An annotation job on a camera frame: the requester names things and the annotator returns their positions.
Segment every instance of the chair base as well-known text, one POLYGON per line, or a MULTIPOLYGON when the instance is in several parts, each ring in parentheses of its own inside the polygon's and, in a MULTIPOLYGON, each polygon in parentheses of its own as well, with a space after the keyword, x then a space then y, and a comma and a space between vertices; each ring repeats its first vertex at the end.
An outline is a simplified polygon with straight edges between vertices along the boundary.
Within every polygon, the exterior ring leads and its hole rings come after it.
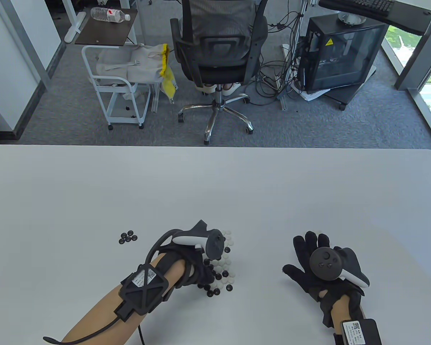
POLYGON ((179 122, 184 122, 184 112, 191 109, 201 109, 201 108, 211 108, 212 109, 212 115, 209 118, 208 125, 206 127, 206 130, 204 131, 204 144, 209 145, 212 129, 214 128, 214 124, 216 123, 217 114, 219 114, 220 111, 225 111, 226 113, 229 113, 230 115, 233 115, 240 120, 242 120, 246 124, 246 133, 252 134, 254 132, 254 127, 252 126, 252 123, 249 121, 247 117, 245 117, 242 113, 237 112, 236 110, 233 110, 229 107, 227 107, 227 104, 230 104, 235 101, 243 100, 245 103, 250 103, 250 98, 245 93, 239 94, 237 97, 230 98, 227 100, 222 99, 222 84, 218 84, 217 88, 214 92, 214 100, 211 104, 196 104, 196 105, 186 105, 184 106, 178 114, 178 120, 179 122))

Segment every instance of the plastic bottle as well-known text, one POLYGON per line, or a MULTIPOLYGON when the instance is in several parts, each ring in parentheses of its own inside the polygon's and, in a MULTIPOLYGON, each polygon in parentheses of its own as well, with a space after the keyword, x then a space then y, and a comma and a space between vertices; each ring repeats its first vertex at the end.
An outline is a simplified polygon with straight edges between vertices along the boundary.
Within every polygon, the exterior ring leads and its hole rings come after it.
POLYGON ((93 7, 91 8, 91 17, 95 20, 102 22, 114 22, 121 23, 123 21, 130 21, 131 16, 122 12, 122 10, 114 10, 112 8, 105 7, 93 7))

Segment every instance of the desk leg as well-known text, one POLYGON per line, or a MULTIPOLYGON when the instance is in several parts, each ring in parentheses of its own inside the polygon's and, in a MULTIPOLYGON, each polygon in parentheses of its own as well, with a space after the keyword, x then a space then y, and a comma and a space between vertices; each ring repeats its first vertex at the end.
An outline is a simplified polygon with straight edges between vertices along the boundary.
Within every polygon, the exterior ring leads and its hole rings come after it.
MULTIPOLYGON (((129 5, 129 0, 120 0, 120 6, 121 6, 121 8, 131 8, 130 5, 129 5)), ((126 41, 125 44, 131 44, 131 42, 132 42, 132 44, 137 45, 137 37, 135 36, 134 24, 131 27, 131 31, 130 31, 130 33, 128 35, 128 38, 131 41, 130 42, 126 41)))
POLYGON ((71 27, 67 31, 66 36, 64 37, 64 42, 70 43, 75 38, 75 35, 77 33, 80 33, 80 25, 81 23, 83 23, 84 17, 86 16, 86 12, 80 11, 78 14, 76 14, 70 0, 62 0, 62 2, 71 23, 71 27))

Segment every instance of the vr controller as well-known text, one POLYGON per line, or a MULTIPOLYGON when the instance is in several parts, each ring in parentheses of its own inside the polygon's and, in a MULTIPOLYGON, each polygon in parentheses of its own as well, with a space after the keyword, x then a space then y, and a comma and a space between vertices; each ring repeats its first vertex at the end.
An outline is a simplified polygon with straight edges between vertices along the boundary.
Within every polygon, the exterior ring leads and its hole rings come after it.
POLYGON ((370 285, 368 278, 361 272, 356 254, 350 248, 319 247, 310 256, 310 268, 318 278, 326 281, 340 278, 360 288, 370 285))
POLYGON ((190 230, 180 230, 172 235, 173 243, 183 246, 201 248, 210 260, 217 260, 222 256, 224 238, 217 229, 207 231, 207 224, 200 220, 190 230))

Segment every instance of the hand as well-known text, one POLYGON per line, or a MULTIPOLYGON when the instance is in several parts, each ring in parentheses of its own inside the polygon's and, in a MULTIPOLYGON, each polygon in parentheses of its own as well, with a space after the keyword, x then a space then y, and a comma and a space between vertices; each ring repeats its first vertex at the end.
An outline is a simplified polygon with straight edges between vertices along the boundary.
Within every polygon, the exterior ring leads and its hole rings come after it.
POLYGON ((362 312, 360 310, 361 296, 364 292, 351 282, 342 279, 334 281, 324 281, 319 279, 310 268, 310 256, 318 247, 330 247, 329 237, 324 234, 316 236, 314 232, 307 232, 305 238, 296 236, 293 240, 294 248, 303 271, 296 266, 287 264, 283 267, 292 280, 296 281, 299 286, 317 302, 321 302, 321 309, 324 312, 323 323, 327 327, 334 327, 330 312, 334 304, 347 295, 349 300, 349 314, 352 319, 360 319, 362 312))

